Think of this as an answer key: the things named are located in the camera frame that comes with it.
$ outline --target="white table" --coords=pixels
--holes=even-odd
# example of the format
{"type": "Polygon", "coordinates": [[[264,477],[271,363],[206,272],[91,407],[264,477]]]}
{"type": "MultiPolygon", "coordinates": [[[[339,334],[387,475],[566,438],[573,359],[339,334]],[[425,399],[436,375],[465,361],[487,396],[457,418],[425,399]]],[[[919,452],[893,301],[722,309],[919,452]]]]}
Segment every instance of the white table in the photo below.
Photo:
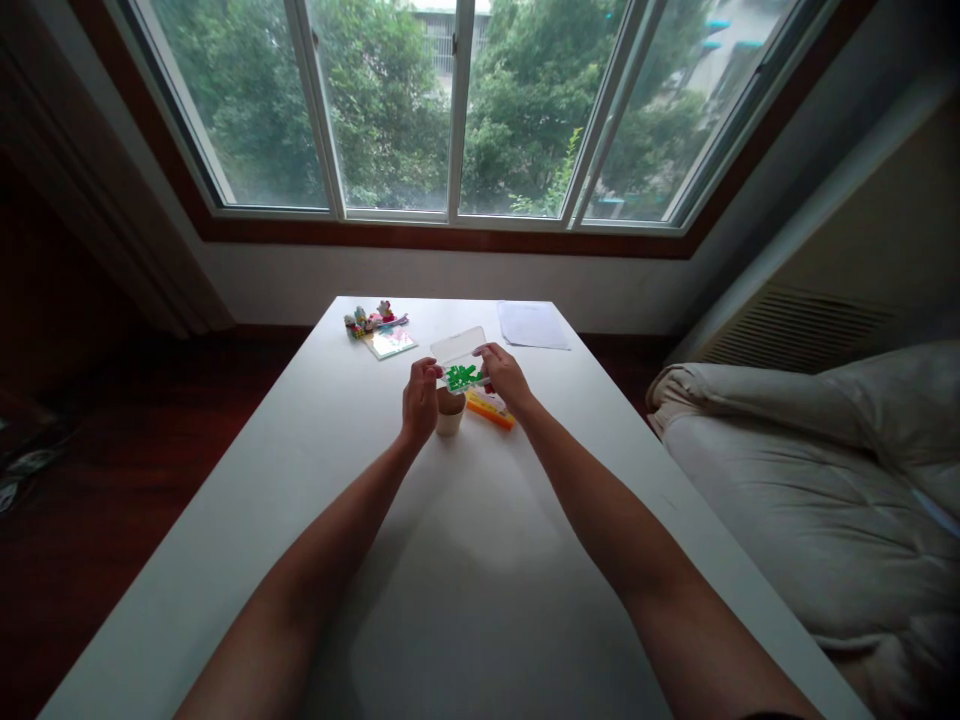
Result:
{"type": "MultiPolygon", "coordinates": [[[[410,363],[493,301],[395,300],[420,348],[378,362],[337,298],[44,708],[169,718],[257,583],[400,427],[410,363]]],[[[828,717],[869,717],[566,321],[573,350],[510,348],[547,409],[643,500],[828,717]]],[[[468,413],[434,436],[319,652],[304,717],[661,717],[616,596],[523,430],[468,413]]]]}

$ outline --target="green foliage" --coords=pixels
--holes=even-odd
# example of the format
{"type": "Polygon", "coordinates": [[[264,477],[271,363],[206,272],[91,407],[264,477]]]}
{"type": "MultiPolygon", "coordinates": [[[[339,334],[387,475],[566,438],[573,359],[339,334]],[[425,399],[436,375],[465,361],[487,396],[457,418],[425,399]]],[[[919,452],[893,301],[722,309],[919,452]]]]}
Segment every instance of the green foliage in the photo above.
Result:
{"type": "Polygon", "coordinates": [[[273,0],[154,0],[160,25],[241,204],[323,200],[310,117],[273,0]]]}
{"type": "Polygon", "coordinates": [[[542,205],[590,119],[625,4],[494,0],[471,77],[464,212],[507,212],[511,195],[542,205]]]}
{"type": "Polygon", "coordinates": [[[539,201],[531,200],[523,195],[511,194],[513,203],[510,205],[510,212],[514,215],[535,215],[541,217],[557,217],[560,215],[560,207],[563,205],[563,199],[567,195],[567,188],[570,187],[570,178],[573,176],[573,164],[577,160],[577,150],[580,147],[580,133],[583,128],[576,128],[570,140],[567,142],[567,154],[563,158],[563,163],[553,173],[553,179],[547,187],[547,192],[539,201]]]}
{"type": "MultiPolygon", "coordinates": [[[[556,216],[625,4],[494,0],[469,89],[461,212],[556,216]]],[[[638,211],[650,194],[671,193],[702,142],[703,98],[665,88],[695,64],[708,6],[667,4],[604,168],[601,192],[638,211]]],[[[282,0],[153,7],[237,201],[322,204],[282,0]]],[[[405,0],[309,0],[309,8],[347,204],[443,209],[449,99],[420,21],[405,0]]]]}
{"type": "Polygon", "coordinates": [[[420,21],[397,0],[314,0],[348,205],[446,206],[450,115],[420,21]]]}

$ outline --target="wooden floor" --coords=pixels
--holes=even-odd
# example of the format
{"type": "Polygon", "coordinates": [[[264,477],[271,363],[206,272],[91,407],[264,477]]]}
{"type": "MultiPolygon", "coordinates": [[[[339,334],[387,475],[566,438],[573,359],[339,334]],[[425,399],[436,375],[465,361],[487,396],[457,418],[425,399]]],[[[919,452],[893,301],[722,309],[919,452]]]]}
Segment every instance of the wooden floor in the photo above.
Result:
{"type": "MultiPolygon", "coordinates": [[[[643,413],[659,364],[588,344],[643,413]]],[[[0,716],[36,716],[299,345],[151,342],[46,399],[80,429],[0,520],[0,716]]]]}

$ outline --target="window pane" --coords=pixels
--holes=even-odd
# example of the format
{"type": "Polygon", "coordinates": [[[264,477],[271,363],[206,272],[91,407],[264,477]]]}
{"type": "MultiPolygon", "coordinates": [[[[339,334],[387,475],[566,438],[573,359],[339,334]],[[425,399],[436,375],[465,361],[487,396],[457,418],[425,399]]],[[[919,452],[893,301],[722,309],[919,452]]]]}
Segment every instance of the window pane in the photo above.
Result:
{"type": "Polygon", "coordinates": [[[196,108],[203,127],[194,131],[224,201],[325,209],[283,0],[151,4],[163,32],[163,38],[153,33],[154,43],[161,61],[169,45],[176,61],[167,67],[172,89],[188,118],[196,108]],[[177,87],[178,76],[186,88],[177,87]]]}
{"type": "Polygon", "coordinates": [[[626,0],[478,0],[460,213],[558,217],[626,0]]]}
{"type": "Polygon", "coordinates": [[[308,2],[345,205],[445,210],[456,3],[308,2]]]}
{"type": "Polygon", "coordinates": [[[670,0],[587,217],[666,220],[788,0],[670,0]]]}

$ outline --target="curtain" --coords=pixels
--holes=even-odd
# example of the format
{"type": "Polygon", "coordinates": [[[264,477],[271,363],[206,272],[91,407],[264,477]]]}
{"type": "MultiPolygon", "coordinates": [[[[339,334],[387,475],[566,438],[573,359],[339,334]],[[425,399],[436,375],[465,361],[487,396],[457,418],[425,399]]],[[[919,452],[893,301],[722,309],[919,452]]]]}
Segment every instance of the curtain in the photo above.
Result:
{"type": "Polygon", "coordinates": [[[26,0],[0,9],[0,146],[158,329],[233,318],[26,0]]]}

